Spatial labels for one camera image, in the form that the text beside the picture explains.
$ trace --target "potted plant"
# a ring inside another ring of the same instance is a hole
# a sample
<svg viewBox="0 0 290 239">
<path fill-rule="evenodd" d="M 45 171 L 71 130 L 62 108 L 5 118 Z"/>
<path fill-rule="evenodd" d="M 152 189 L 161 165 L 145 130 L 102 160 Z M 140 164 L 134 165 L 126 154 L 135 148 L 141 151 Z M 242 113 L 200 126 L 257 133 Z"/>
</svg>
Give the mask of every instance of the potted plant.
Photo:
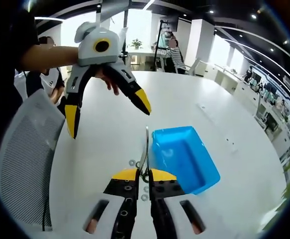
<svg viewBox="0 0 290 239">
<path fill-rule="evenodd" d="M 232 72 L 233 75 L 238 74 L 237 71 L 236 71 L 235 69 L 231 69 L 231 72 Z"/>
<path fill-rule="evenodd" d="M 283 167 L 284 172 L 290 171 L 290 161 L 288 163 L 288 165 Z M 268 230 L 269 228 L 271 228 L 275 222 L 277 221 L 277 219 L 280 217 L 282 211 L 284 210 L 284 208 L 286 207 L 287 203 L 289 202 L 290 199 L 290 180 L 287 182 L 287 186 L 283 192 L 283 203 L 276 209 L 276 214 L 275 216 L 265 225 L 265 227 L 263 228 L 263 231 Z"/>
<path fill-rule="evenodd" d="M 142 46 L 142 42 L 138 39 L 135 39 L 131 42 L 131 46 L 135 47 L 135 50 L 138 50 L 140 46 Z"/>
</svg>

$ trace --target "yellow circular logo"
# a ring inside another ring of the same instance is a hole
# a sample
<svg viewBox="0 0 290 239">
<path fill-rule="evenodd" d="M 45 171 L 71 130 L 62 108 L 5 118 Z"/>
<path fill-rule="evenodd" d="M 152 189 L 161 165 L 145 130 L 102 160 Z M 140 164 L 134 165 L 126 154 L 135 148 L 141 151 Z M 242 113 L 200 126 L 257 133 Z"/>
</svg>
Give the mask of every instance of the yellow circular logo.
<svg viewBox="0 0 290 239">
<path fill-rule="evenodd" d="M 100 38 L 94 44 L 94 51 L 105 52 L 110 47 L 110 40 L 108 38 Z"/>
</svg>

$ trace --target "gray chair backrest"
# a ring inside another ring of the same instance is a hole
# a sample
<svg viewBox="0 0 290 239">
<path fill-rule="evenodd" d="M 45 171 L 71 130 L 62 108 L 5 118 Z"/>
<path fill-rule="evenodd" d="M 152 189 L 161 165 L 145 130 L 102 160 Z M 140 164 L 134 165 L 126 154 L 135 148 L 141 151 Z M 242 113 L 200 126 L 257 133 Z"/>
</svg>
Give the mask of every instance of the gray chair backrest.
<svg viewBox="0 0 290 239">
<path fill-rule="evenodd" d="M 51 228 L 49 183 L 53 156 L 65 117 L 43 90 L 26 99 L 0 147 L 0 199 L 22 227 Z"/>
</svg>

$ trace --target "blue container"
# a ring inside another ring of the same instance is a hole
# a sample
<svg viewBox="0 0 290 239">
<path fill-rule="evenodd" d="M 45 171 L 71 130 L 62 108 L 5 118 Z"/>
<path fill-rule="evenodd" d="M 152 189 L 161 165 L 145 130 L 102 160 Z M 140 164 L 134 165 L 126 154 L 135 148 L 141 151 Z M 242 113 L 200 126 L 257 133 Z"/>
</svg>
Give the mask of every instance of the blue container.
<svg viewBox="0 0 290 239">
<path fill-rule="evenodd" d="M 177 177 L 185 193 L 198 194 L 220 180 L 208 151 L 191 126 L 152 133 L 157 169 Z"/>
</svg>

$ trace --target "white round table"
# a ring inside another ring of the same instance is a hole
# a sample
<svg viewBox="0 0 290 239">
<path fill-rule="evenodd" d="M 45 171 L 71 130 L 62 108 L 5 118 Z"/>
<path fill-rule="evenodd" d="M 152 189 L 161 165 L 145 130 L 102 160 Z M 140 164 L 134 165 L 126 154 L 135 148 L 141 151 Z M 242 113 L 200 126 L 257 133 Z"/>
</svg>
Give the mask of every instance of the white round table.
<svg viewBox="0 0 290 239">
<path fill-rule="evenodd" d="M 64 124 L 51 172 L 53 229 L 63 224 L 81 199 L 104 191 L 113 174 L 130 168 L 130 159 L 140 160 L 146 125 L 150 133 L 191 125 L 221 176 L 197 200 L 209 204 L 232 229 L 255 232 L 262 215 L 281 201 L 286 187 L 277 153 L 262 128 L 214 81 L 161 72 L 133 73 L 151 103 L 150 116 L 125 95 L 108 91 L 100 79 L 91 79 L 84 92 L 77 139 L 70 138 Z M 150 202 L 138 201 L 137 238 L 154 238 Z"/>
</svg>

